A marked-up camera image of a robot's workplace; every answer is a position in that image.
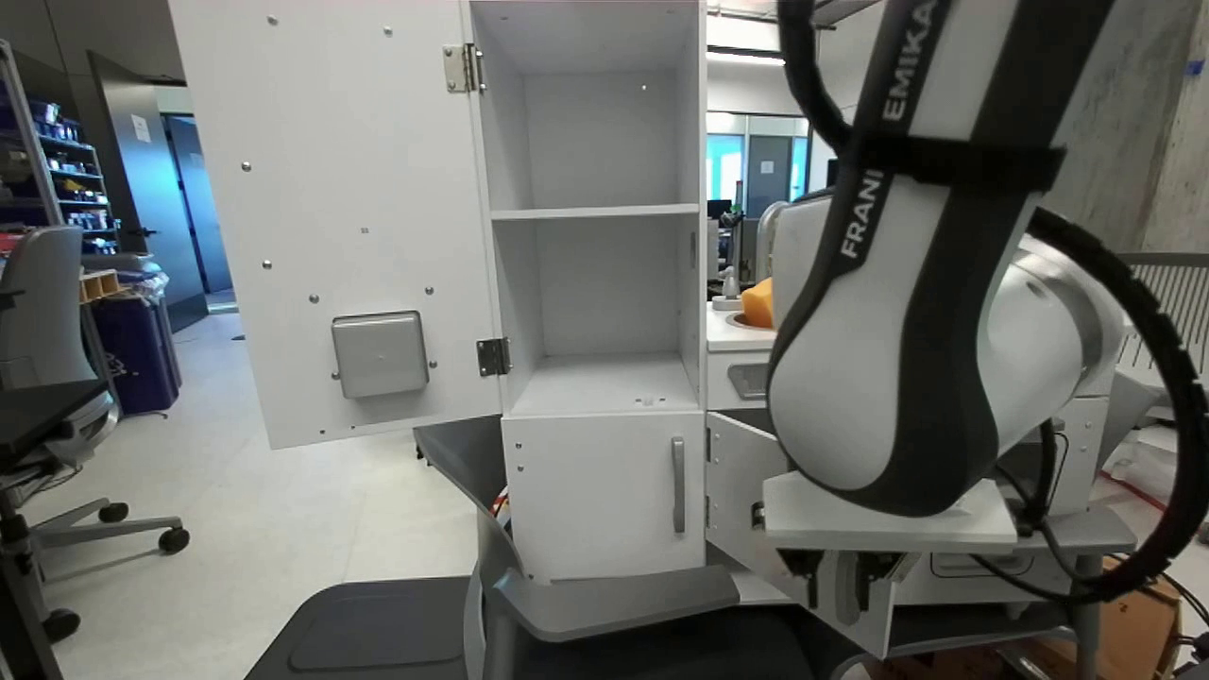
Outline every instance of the cabinet handle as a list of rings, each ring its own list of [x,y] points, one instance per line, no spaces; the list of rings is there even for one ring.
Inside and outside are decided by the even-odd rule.
[[[685,536],[685,439],[674,439],[674,528]]]

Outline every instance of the white cabinet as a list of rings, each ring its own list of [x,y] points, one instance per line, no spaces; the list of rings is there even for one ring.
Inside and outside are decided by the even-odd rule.
[[[503,415],[538,576],[698,565],[702,2],[174,0],[174,23],[272,440]],[[412,319],[428,375],[383,381],[412,391],[343,385],[334,324],[358,317]],[[392,336],[354,342],[358,375],[398,367]]]

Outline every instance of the gray floor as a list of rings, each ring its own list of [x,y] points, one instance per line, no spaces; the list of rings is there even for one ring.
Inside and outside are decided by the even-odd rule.
[[[334,583],[466,574],[472,507],[408,434],[276,453],[265,440],[239,313],[179,336],[185,391],[171,415],[119,425],[68,487],[43,493],[49,517],[96,493],[136,512],[181,512],[193,547],[156,555],[156,536],[58,550],[49,599],[83,632],[58,647],[71,680],[233,680],[286,615]],[[1158,512],[1106,489],[1146,533]],[[1209,598],[1205,547],[1175,574]]]

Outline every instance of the door hinge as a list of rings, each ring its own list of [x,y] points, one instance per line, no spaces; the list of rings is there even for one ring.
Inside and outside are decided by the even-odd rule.
[[[511,371],[505,340],[503,336],[481,340],[481,375],[493,376],[493,375],[505,375],[505,371]]]
[[[489,90],[484,49],[477,42],[447,49],[447,90],[450,94]]]

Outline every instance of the chair wheel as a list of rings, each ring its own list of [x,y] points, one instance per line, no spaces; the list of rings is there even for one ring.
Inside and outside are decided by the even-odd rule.
[[[110,507],[98,508],[98,522],[101,522],[101,523],[119,523],[119,522],[124,522],[124,517],[127,517],[127,507],[124,507],[124,501],[110,501]]]
[[[58,609],[43,619],[49,641],[71,638],[79,632],[79,612]]]
[[[179,555],[185,547],[190,547],[190,528],[185,523],[160,533],[160,550],[163,555]]]

